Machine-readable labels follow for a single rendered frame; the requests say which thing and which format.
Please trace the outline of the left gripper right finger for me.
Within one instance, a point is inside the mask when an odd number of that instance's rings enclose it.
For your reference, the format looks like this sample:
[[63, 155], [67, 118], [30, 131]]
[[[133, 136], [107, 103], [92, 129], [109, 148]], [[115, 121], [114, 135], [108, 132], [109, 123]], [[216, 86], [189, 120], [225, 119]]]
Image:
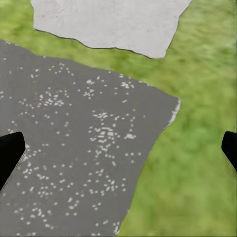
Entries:
[[222, 150], [237, 170], [237, 133], [225, 132], [222, 140]]

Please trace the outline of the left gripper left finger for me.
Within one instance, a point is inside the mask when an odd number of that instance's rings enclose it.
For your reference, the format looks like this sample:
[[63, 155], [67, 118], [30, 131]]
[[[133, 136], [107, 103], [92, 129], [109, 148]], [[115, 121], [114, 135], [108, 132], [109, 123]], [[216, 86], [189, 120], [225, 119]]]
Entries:
[[16, 167], [25, 149], [25, 140], [20, 131], [0, 137], [0, 190]]

